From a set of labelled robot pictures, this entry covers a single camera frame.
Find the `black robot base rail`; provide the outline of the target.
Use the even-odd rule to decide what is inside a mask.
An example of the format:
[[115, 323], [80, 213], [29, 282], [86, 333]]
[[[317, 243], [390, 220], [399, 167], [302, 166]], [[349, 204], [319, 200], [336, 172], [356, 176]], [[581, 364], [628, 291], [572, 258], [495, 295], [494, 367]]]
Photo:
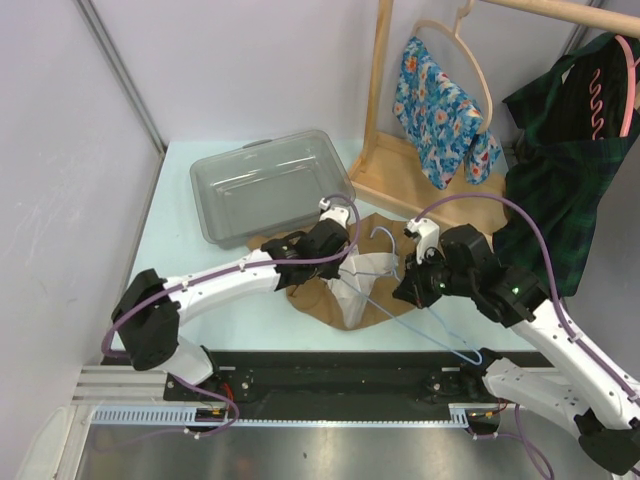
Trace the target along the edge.
[[480, 369], [445, 352], [213, 352], [214, 376], [194, 392], [164, 381], [170, 404], [198, 401], [191, 434], [216, 430], [219, 394], [246, 421], [401, 423], [442, 420], [449, 405], [469, 404], [480, 417], [506, 406], [482, 384]]

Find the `tan garment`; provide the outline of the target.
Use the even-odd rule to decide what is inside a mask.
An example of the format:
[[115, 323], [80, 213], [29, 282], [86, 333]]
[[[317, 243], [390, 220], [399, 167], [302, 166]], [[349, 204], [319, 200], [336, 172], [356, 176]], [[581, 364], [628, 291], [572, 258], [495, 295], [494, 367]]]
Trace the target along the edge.
[[[405, 257], [414, 251], [414, 242], [404, 235], [405, 223], [403, 221], [391, 220], [381, 214], [373, 213], [363, 218], [360, 223], [361, 230], [357, 246], [362, 246], [366, 253], [382, 245], [380, 240], [369, 242], [361, 238], [376, 225], [384, 225], [392, 230], [397, 245]], [[301, 286], [288, 287], [286, 289], [287, 300], [298, 311], [308, 314], [326, 325], [343, 331], [355, 331], [345, 328], [341, 310], [329, 290], [328, 281], [314, 278]], [[359, 329], [369, 328], [380, 323], [369, 320]]]

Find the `green plaid garment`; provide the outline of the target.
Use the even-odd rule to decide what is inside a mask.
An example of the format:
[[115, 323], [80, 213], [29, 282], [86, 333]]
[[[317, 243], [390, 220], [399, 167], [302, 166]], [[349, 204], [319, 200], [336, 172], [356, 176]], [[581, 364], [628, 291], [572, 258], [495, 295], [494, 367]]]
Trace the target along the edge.
[[596, 228], [598, 205], [639, 136], [591, 139], [590, 58], [615, 34], [603, 33], [560, 57], [504, 99], [524, 137], [505, 177], [505, 197], [523, 208], [546, 241], [559, 296], [576, 294]]

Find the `pink plastic hanger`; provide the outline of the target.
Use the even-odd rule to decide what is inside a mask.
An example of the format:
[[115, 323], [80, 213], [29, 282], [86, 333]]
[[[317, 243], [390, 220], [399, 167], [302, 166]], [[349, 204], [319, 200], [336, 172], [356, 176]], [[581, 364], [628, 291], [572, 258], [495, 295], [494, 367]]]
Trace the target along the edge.
[[636, 68], [633, 42], [615, 34], [591, 58], [588, 84], [591, 139], [628, 137], [636, 99]]

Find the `blue floral skirt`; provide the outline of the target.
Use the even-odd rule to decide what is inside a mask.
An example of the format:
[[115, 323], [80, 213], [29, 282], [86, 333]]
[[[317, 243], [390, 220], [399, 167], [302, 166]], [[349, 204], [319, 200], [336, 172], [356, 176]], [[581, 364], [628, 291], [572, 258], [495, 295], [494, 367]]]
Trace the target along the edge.
[[415, 147], [422, 173], [439, 190], [462, 170], [467, 183], [485, 182], [501, 154], [477, 102], [453, 82], [413, 36], [401, 61], [392, 112]]

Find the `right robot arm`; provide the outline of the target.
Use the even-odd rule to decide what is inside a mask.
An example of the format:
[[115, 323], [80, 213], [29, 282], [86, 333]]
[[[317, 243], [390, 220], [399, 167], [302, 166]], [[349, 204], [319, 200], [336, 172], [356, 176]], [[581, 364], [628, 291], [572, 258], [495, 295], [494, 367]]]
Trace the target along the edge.
[[405, 258], [395, 298], [417, 308], [443, 296], [470, 299], [485, 318], [526, 340], [567, 380], [561, 386], [482, 349], [480, 366], [461, 376], [473, 401], [511, 400], [569, 432], [586, 455], [623, 476], [639, 465], [639, 382], [606, 355], [556, 305], [526, 269], [503, 265], [471, 225], [440, 231], [427, 218], [404, 233], [416, 243]]

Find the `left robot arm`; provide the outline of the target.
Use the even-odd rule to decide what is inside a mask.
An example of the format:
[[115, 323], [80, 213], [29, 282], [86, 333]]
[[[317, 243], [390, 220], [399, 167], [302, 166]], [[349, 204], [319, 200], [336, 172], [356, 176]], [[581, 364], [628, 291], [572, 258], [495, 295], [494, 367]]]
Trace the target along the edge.
[[111, 315], [126, 357], [137, 371], [161, 369], [186, 381], [197, 398], [214, 397], [221, 376], [180, 328], [227, 302], [337, 277], [349, 240], [347, 221], [327, 212], [309, 231], [269, 240], [227, 265], [172, 279], [142, 271]]

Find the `blue wire hanger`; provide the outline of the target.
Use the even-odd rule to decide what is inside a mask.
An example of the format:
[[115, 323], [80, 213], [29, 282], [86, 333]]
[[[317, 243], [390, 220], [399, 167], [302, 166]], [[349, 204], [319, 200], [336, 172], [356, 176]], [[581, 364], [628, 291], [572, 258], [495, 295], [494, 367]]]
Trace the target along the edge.
[[448, 336], [446, 341], [434, 337], [422, 324], [401, 318], [416, 307], [393, 297], [394, 290], [401, 283], [405, 255], [399, 249], [392, 230], [384, 225], [376, 225], [361, 238], [369, 242], [380, 240], [382, 245], [368, 253], [362, 246], [355, 247], [341, 264], [339, 277], [327, 282], [341, 310], [345, 328], [356, 330], [369, 320], [378, 323], [392, 320], [461, 360], [478, 366], [483, 359], [479, 350], [451, 329], [432, 308], [426, 307], [423, 311], [439, 323]]

